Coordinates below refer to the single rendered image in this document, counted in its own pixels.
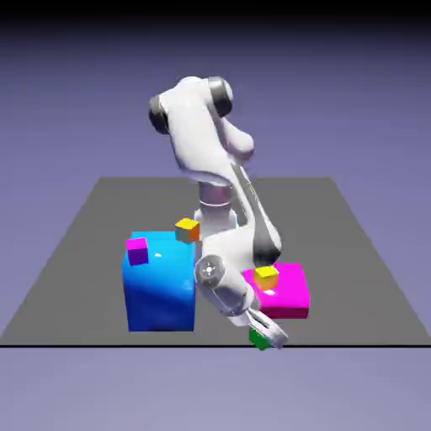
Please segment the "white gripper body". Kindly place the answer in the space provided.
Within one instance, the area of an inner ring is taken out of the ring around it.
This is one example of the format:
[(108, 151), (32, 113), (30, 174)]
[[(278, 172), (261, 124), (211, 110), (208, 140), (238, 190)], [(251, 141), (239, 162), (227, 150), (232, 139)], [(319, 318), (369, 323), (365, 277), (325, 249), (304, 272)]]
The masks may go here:
[(288, 335), (272, 319), (261, 311), (249, 308), (246, 311), (249, 328), (254, 328), (262, 333), (272, 344), (272, 348), (282, 349), (288, 342)]

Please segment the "small green cube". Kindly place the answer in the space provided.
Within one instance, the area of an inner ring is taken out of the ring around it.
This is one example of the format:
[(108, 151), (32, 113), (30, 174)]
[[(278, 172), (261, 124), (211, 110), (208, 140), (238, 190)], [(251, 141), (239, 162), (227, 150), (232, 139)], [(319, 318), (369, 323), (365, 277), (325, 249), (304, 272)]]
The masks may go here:
[(248, 340), (250, 344), (260, 351), (264, 351), (273, 347), (273, 344), (262, 333), (254, 328), (249, 328)]

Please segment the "small yellow cube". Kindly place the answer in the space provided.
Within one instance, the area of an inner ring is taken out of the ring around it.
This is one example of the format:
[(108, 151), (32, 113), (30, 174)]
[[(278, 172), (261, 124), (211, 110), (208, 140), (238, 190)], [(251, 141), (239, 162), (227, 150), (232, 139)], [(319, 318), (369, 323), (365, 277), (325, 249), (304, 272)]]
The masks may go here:
[(187, 217), (175, 224), (176, 240), (183, 243), (193, 243), (200, 239), (200, 223)]
[(253, 271), (253, 281), (261, 291), (273, 290), (278, 280), (279, 271), (273, 265), (258, 267)]

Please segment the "small purple cube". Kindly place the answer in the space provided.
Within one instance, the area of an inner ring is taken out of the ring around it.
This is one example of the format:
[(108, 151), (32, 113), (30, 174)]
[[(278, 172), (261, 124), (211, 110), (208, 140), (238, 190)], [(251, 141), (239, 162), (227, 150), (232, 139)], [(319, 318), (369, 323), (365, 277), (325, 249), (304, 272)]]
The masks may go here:
[(146, 264), (149, 262), (148, 246), (144, 237), (127, 239), (126, 252), (130, 266)]

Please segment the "large magenta box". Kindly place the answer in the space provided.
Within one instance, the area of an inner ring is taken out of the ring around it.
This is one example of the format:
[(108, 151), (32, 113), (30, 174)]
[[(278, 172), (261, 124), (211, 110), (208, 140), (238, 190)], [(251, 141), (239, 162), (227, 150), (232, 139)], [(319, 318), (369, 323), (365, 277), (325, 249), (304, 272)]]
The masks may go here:
[(273, 319), (307, 319), (311, 296), (299, 263), (275, 263), (279, 271), (277, 287), (261, 291), (253, 281), (254, 269), (244, 271), (244, 279), (252, 286), (259, 310)]

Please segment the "large blue box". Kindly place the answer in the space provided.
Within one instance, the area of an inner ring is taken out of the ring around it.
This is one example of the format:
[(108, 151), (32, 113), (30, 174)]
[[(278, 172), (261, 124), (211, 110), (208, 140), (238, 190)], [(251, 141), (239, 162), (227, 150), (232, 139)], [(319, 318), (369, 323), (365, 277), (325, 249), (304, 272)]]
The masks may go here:
[[(126, 240), (144, 237), (149, 262), (130, 266)], [(176, 240), (174, 231), (133, 231), (125, 240), (121, 274), (128, 329), (192, 332), (195, 317), (195, 245)]]

